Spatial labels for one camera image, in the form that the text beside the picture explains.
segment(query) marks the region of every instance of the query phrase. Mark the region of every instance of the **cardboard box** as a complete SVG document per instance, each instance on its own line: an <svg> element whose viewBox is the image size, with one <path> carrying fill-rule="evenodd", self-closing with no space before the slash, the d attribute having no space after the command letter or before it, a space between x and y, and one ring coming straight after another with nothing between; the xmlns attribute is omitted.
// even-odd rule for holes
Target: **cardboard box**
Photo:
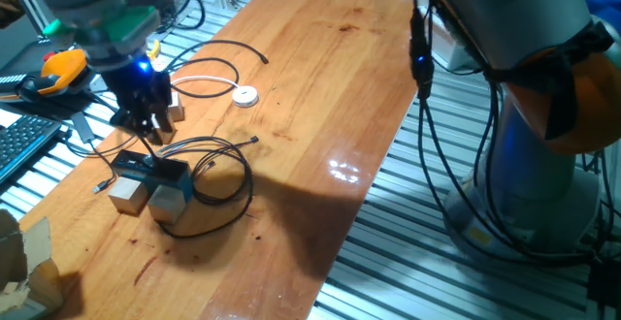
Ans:
<svg viewBox="0 0 621 320"><path fill-rule="evenodd" d="M9 212L0 209L0 319L41 318L62 303L48 219L23 233Z"/></svg>

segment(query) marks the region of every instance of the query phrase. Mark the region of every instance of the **blue led light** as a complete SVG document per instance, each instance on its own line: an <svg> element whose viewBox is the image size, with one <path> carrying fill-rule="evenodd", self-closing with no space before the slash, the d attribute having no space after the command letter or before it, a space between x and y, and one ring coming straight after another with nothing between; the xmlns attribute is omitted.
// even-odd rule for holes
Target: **blue led light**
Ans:
<svg viewBox="0 0 621 320"><path fill-rule="evenodd" d="M143 71L147 72L149 67L149 64L146 62L140 62L138 63L138 66L140 67L140 69L142 69Z"/></svg>

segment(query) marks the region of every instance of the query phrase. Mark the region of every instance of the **white round object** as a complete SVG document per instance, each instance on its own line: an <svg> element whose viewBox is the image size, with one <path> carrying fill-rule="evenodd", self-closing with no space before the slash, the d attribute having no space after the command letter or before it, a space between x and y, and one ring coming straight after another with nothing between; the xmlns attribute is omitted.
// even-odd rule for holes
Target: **white round object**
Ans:
<svg viewBox="0 0 621 320"><path fill-rule="evenodd" d="M252 86L240 86L233 91L233 101L241 108L252 107L259 102L259 92Z"/></svg>

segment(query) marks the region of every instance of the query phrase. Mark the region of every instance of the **keyboard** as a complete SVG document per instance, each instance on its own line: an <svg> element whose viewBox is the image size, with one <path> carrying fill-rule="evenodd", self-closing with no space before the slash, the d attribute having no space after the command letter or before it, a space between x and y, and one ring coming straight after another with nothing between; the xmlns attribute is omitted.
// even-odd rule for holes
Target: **keyboard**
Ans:
<svg viewBox="0 0 621 320"><path fill-rule="evenodd" d="M59 122L23 116L0 131L0 183L52 139L60 126Z"/></svg>

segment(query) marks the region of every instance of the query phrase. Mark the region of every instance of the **electrical wire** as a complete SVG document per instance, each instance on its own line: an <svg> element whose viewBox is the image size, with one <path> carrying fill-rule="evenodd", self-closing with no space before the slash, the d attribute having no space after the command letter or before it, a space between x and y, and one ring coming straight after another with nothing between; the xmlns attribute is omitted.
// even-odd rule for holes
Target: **electrical wire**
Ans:
<svg viewBox="0 0 621 320"><path fill-rule="evenodd" d="M131 141L133 141L136 138L136 136L131 136L130 138L127 139L127 141L123 142L122 144L119 144L113 148L110 148L108 150L104 150L104 151L99 151L100 154L102 155L110 155L113 151L119 150L121 148L123 148L124 146L126 146L127 144L129 144ZM66 143L67 147L69 148L69 150L78 155L81 158L84 159L91 159L91 158L96 158L99 157L99 155L95 154L92 155L90 151L83 151L81 149L76 148L73 144L70 143Z"/></svg>
<svg viewBox="0 0 621 320"><path fill-rule="evenodd" d="M118 112L118 108L113 107L113 105L111 105L110 103L106 102L100 96L97 96L96 94L91 93L90 97L93 99L93 101L95 101L96 103L99 103L100 105L108 108L109 110L111 110L113 112Z"/></svg>
<svg viewBox="0 0 621 320"><path fill-rule="evenodd" d="M513 259L509 259L509 258L503 257L503 256L492 254L492 253L484 250L483 248L479 247L478 245L476 245L475 243L470 241L468 238L464 237L464 235L463 235L463 233L461 231L459 231L458 229L455 229L457 224L453 221L452 217L448 214L448 212L446 211L446 208L442 204L440 196L438 195L438 192L436 190L436 187L435 187L433 181L431 180L431 175L429 175L429 169L427 168L427 163L425 162L425 154L424 154L424 151L423 151L423 121L425 119L425 110L426 109L428 109L427 102L424 101L424 100L420 100L420 107L419 107L419 111L418 111L418 158L420 160L420 167L423 170L423 174L424 174L425 178L427 179L427 184L429 185L429 190L431 191L432 196L434 197L434 200L436 201L436 204L438 205L438 208L440 209L440 211L442 213L442 216L446 220L447 225L449 227L451 227L451 229L455 232L455 234L457 234L459 236L461 241L464 241L471 248L473 248L474 250L476 250L477 252L481 253L482 255L484 255L484 256L486 256L488 258L495 259L495 260L500 260L500 261L504 261L504 262L509 262L509 263L513 263L513 264L519 264L519 265L529 265L529 266L536 265L536 263L534 263L534 262L521 261L521 260L513 260Z"/></svg>
<svg viewBox="0 0 621 320"><path fill-rule="evenodd" d="M211 95L194 95L194 96L201 96L200 98L218 97L218 96L222 96L222 95L224 95L226 93L229 93L234 88L240 88L240 86L236 82L234 82L232 80L228 80L228 79L221 78L221 77L212 77L212 76L192 76L192 77L179 78L179 79L174 80L174 81L171 82L171 87L173 87L179 93L188 95L189 92L181 90L177 86L177 83L184 82L184 81L190 81L190 80L212 80L212 81L226 82L226 83L230 83L231 84L231 87L225 89L224 91L218 92L218 93L214 93L214 94L211 94Z"/></svg>
<svg viewBox="0 0 621 320"><path fill-rule="evenodd" d="M191 77L184 77L184 78L179 78L176 80L173 80L171 82L171 84L175 84L175 83L179 83L179 82L184 82L184 81L190 81L190 80L213 80L213 81L219 81L219 82L226 82L226 83L230 83L232 84L234 87L240 88L240 86L231 80L225 79L225 78L221 78L221 77L212 77L212 76L191 76Z"/></svg>
<svg viewBox="0 0 621 320"><path fill-rule="evenodd" d="M447 71L450 74L456 75L456 76L460 76L460 77L465 77L465 76L470 76L470 75L474 75L474 74L478 74L481 73L483 70L482 69L474 69L473 71L470 72L456 72L454 70L450 70L446 67L444 67L440 61L438 61L438 59L436 59L436 57L432 57L432 59L434 60L434 62L436 63L436 65L438 65L440 68L444 69L445 71Z"/></svg>
<svg viewBox="0 0 621 320"><path fill-rule="evenodd" d="M108 167L110 168L110 171L112 171L112 176L102 182L100 182L99 184L97 184L97 186L95 186L93 188L93 193L97 194L100 191L106 189L115 179L116 179L116 172L114 171L113 165L110 163L110 161L106 158L106 156L104 156L104 154L100 153L99 151L97 151L97 148L95 147L95 144L93 144L93 141L88 142L90 144L90 146L93 148L93 152L95 154L97 154L97 156L99 156L102 160L104 160L104 162L106 163L106 165L108 165Z"/></svg>
<svg viewBox="0 0 621 320"><path fill-rule="evenodd" d="M175 64L177 63L177 61L179 61L186 53L191 52L192 50L196 49L196 48L202 48L205 45L210 45L210 44L229 44L229 45L237 45L237 46L241 46L242 48L247 48L249 50L251 50L252 52L254 52L256 55L259 56L259 58L261 59L261 61L264 64L268 64L270 63L270 61L268 60L268 57L266 57L263 53L259 52L259 50L257 50L256 48L239 42L239 41L235 41L235 40L207 40L205 42L201 42L198 43L194 46L191 46L189 48L184 49L180 54L178 54L175 58L173 58L173 60L168 64L168 66L166 66L166 68L164 68L164 71L170 71L172 70L172 67L175 66Z"/></svg>
<svg viewBox="0 0 621 320"><path fill-rule="evenodd" d="M491 113L492 106L490 104L490 113L487 116L487 124L485 125L485 131L483 131L483 136L481 137L481 142L478 145L478 149L476 150L476 158L474 159L474 186L478 186L478 164L481 160L481 155L483 154L483 149L485 148L485 143L487 142L487 137L489 136L489 131L492 128L493 116Z"/></svg>
<svg viewBox="0 0 621 320"><path fill-rule="evenodd" d="M153 163L156 163L157 160L159 160L159 157L155 154L155 151L153 151L153 148L148 144L148 142L145 140L143 136L137 135L137 137L140 140L140 142L142 142L145 145L145 148L150 154Z"/></svg>
<svg viewBox="0 0 621 320"><path fill-rule="evenodd" d="M205 24L205 20L207 18L207 10L205 9L205 4L203 3L203 0L196 0L198 2L198 6L201 8L201 18L198 20L198 22L194 25L183 25L183 24L175 24L175 27L177 29L181 29L181 30L194 30L194 29L198 29L201 26L203 26L203 24ZM176 14L176 16L178 16L183 10L185 10L185 8L187 7L187 5L189 4L190 0L187 0L185 2L185 4L183 5L183 7L178 11L178 13Z"/></svg>
<svg viewBox="0 0 621 320"><path fill-rule="evenodd" d="M215 97L219 97L222 95L225 95L229 92L231 92L233 89L238 86L238 83L240 82L240 72L237 70L237 68L229 61L222 59L222 58L218 58L218 57L204 57L204 58L197 58L197 59L191 59L188 61L184 61L184 62L179 62L178 61L188 52L196 49L196 48L200 48L204 45L208 45L208 44L229 44L229 45L237 45L237 46L241 46L243 48L247 48L249 50L251 50L252 52L254 52L264 64L268 64L270 63L270 61L268 60L268 58L261 53L259 50L257 50L256 48L242 43L242 42L238 42L238 41L234 41L234 40L208 40L202 43L198 43L190 48L186 48L182 53L180 53L179 55L177 55L175 58L173 58L173 60L168 64L168 66L166 66L166 68L164 68L165 72L171 72L177 68L180 67L184 67L186 65L190 65L190 64L195 64L195 63L199 63L199 62L208 62L208 61L216 61L216 62L220 62L220 63L224 63L226 65L228 65L229 67L231 67L231 69L233 70L233 72L235 72L235 81L234 83L231 83L231 86L223 91L217 92L217 93L213 93L213 94L196 94L196 93L191 93L191 92L187 92L177 86L174 85L174 83L172 83L172 88L175 89L178 93L184 94L186 96L189 97L193 97L193 98L215 98Z"/></svg>
<svg viewBox="0 0 621 320"><path fill-rule="evenodd" d="M177 67L181 67L181 66L185 66L185 65L189 65L189 64L195 64L195 63L199 63L199 62L208 62L208 61L216 61L216 62L224 63L224 64L228 65L229 67L231 67L231 69L233 69L233 72L235 73L235 81L229 80L230 82L233 82L233 83L231 83L231 86L229 88L227 88L227 89L225 89L223 91L217 92L217 93L202 95L202 94L196 94L196 93L187 92L187 91L179 88L178 86L175 86L175 83L177 82L176 80L171 83L171 87L174 90L176 90L178 93L181 93L181 94L184 94L186 96L193 97L193 98L215 98L215 97L219 97L219 96L225 95L225 94L231 92L236 87L239 87L238 86L238 82L240 82L240 72L237 70L237 68L235 68L233 63L231 63L231 62L229 62L227 60L224 60L222 58L205 57L205 58L192 59L192 60L189 60L189 61L186 61L186 62L178 63L177 65L174 65L171 68L171 70L175 69Z"/></svg>
<svg viewBox="0 0 621 320"><path fill-rule="evenodd" d="M599 152L596 151L593 154L593 159L591 159L591 161L589 161L588 163L586 161L586 154L581 154L581 155L582 155L582 170L584 170L584 172L589 172L589 171L591 171L591 169L593 169L593 172L596 175L598 175L600 173L600 170L599 170L599 168L597 166L598 160L599 160L599 156L600 156Z"/></svg>
<svg viewBox="0 0 621 320"><path fill-rule="evenodd" d="M202 236L220 231L232 225L233 223L237 222L240 218L242 218L247 212L250 206L250 203L252 202L252 197L254 195L254 181L252 179L252 169L250 165L248 164L247 160L245 159L244 154L241 151L241 147L247 144L257 143L258 141L259 141L258 138L252 137L250 141L248 142L244 142L240 144L232 144L229 141L226 141L219 137L206 136L206 137L195 137L195 138L179 141L177 143L169 144L161 148L159 150L159 153L162 154L164 158L168 158L173 155L187 153L187 152L206 152L207 153L205 156L203 156L199 160L197 165L194 167L194 170L192 171L190 178L192 179L194 183L196 183L198 178L202 176L203 173L207 169L211 168L215 164L214 160L218 156L222 156L222 155L228 156L242 164L242 166L244 167L244 179L242 183L240 184L240 186L238 187L238 189L236 189L233 194L225 198L216 198L216 197L200 192L196 188L196 184L195 184L194 185L194 197L197 199L198 202L204 205L208 205L208 206L222 206L224 204L228 204L228 203L241 199L243 195L247 195L245 204L242 210L240 210L240 212L235 217L233 217L231 220L215 228L212 228L207 231L200 232L200 233L190 234L190 235L179 235L179 234L172 232L164 224L160 223L160 227L162 231L175 239L192 239L192 238L198 238L198 237L202 237ZM219 145L220 147L216 149L184 148L185 146L190 145L190 144L205 143L205 142L212 142L212 143Z"/></svg>
<svg viewBox="0 0 621 320"><path fill-rule="evenodd" d="M604 245L604 243L608 241L610 237L612 236L612 228L614 228L614 203L612 201L610 183L608 183L608 171L607 171L607 167L605 163L605 152L603 150L600 151L600 158L602 159L602 176L604 177L605 195L608 200L608 203L610 204L610 207L608 210L608 224L607 224L607 229L605 231L605 239L604 241L602 241L602 245Z"/></svg>
<svg viewBox="0 0 621 320"><path fill-rule="evenodd" d="M492 81L488 81L488 82L490 85L490 91L491 91L490 94L492 98L491 113L493 113L493 124L492 124L493 128L492 128L492 136L490 140L490 145L487 150L487 156L486 156L487 161L485 163L486 165L485 166L485 177L491 178L492 177L492 159L494 158L494 150L496 147L496 139L497 139L500 117L499 117L498 94L497 94L498 85ZM598 242L598 244L594 248L582 254L576 254L574 258L568 258L566 260L559 260L559 261L554 261L554 262L546 260L546 258L540 258L540 256L542 255L552 257L552 256L555 256L555 254L532 253L529 250L528 246L523 241L513 236L513 234L508 230L507 226L505 225L505 222L502 220L501 216L498 213L498 210L496 208L496 205L494 203L494 198L493 198L492 181L489 179L485 180L485 194L487 197L488 207L490 208L490 211L492 213L490 220L500 230L500 232L505 237L507 237L509 241L511 241L511 243L515 247L515 250L527 257L541 260L548 267L577 266L585 262L589 262L597 257L597 251L599 251L602 248L603 242Z"/></svg>

